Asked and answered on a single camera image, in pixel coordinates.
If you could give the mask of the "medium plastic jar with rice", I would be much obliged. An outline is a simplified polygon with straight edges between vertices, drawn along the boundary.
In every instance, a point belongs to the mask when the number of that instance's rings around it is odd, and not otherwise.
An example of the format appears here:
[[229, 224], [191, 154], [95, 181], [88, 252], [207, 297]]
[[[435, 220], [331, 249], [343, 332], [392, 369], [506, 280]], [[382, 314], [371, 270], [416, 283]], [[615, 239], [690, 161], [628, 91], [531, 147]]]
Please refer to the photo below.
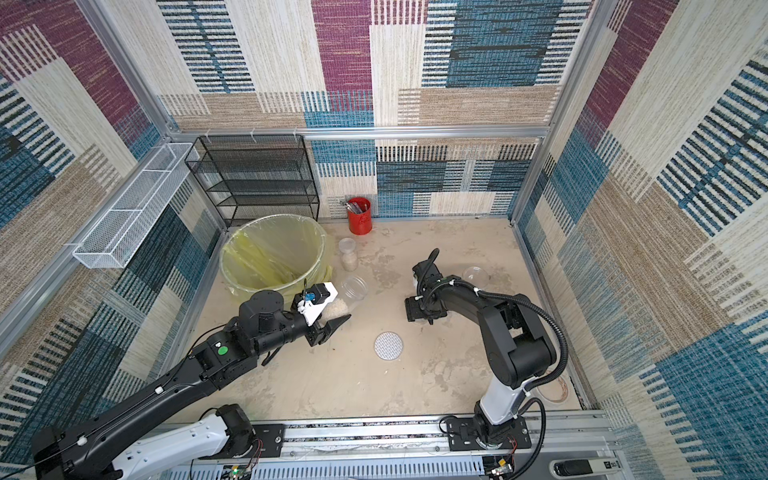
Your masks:
[[337, 297], [323, 310], [322, 318], [330, 320], [349, 315], [368, 295], [366, 282], [358, 276], [349, 276], [336, 286]]

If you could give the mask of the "patterned white jar lid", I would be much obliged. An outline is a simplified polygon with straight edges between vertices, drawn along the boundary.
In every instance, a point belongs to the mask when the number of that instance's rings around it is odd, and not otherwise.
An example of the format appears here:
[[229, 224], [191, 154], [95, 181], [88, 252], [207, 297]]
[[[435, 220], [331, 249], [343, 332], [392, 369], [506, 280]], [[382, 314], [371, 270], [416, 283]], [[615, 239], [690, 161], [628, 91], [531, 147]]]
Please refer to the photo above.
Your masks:
[[402, 338], [395, 332], [382, 332], [374, 341], [376, 356], [384, 361], [397, 360], [404, 350]]

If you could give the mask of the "grey bin with yellow bag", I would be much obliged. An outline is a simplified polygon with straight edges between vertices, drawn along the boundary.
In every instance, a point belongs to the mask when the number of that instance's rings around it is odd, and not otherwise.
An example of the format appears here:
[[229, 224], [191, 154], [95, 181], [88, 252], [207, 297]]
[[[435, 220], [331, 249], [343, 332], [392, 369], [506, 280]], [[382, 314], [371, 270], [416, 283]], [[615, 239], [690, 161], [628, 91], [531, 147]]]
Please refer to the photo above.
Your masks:
[[331, 279], [331, 256], [328, 235], [317, 221], [275, 214], [232, 233], [222, 247], [219, 270], [239, 302], [258, 291], [274, 290], [290, 304], [303, 288]]

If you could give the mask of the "clear medium jar lid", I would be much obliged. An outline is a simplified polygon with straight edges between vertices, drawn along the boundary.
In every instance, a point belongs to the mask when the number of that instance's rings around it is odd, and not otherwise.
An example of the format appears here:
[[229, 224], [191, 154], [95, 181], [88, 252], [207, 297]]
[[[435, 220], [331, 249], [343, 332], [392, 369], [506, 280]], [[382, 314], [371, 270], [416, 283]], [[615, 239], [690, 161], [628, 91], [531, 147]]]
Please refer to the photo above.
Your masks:
[[464, 270], [462, 278], [475, 287], [484, 289], [489, 283], [490, 275], [479, 266], [470, 266]]

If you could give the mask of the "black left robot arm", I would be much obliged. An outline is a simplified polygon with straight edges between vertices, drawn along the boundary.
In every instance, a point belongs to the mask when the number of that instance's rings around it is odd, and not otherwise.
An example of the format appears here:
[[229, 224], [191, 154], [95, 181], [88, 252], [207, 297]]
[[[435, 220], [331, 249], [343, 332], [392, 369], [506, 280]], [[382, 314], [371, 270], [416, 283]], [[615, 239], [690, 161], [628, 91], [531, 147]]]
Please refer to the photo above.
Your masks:
[[163, 434], [152, 430], [189, 405], [224, 389], [299, 338], [325, 343], [347, 321], [323, 316], [338, 296], [330, 282], [295, 295], [291, 305], [273, 290], [242, 303], [236, 316], [193, 346], [169, 372], [118, 405], [83, 423], [47, 427], [32, 440], [39, 479], [146, 479], [197, 458], [246, 457], [256, 434], [237, 405]]

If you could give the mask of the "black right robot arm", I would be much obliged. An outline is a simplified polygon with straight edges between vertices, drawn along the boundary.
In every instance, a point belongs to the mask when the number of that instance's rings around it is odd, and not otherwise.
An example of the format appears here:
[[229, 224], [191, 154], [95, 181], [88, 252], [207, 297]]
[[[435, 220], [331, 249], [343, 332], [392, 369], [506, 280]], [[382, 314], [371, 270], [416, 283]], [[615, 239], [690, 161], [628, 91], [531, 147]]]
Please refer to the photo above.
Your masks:
[[569, 360], [566, 336], [554, 317], [522, 294], [483, 290], [436, 266], [439, 250], [413, 267], [416, 293], [405, 300], [407, 320], [457, 313], [481, 333], [492, 377], [477, 402], [467, 433], [482, 448], [496, 448], [522, 425], [533, 390], [557, 380]]

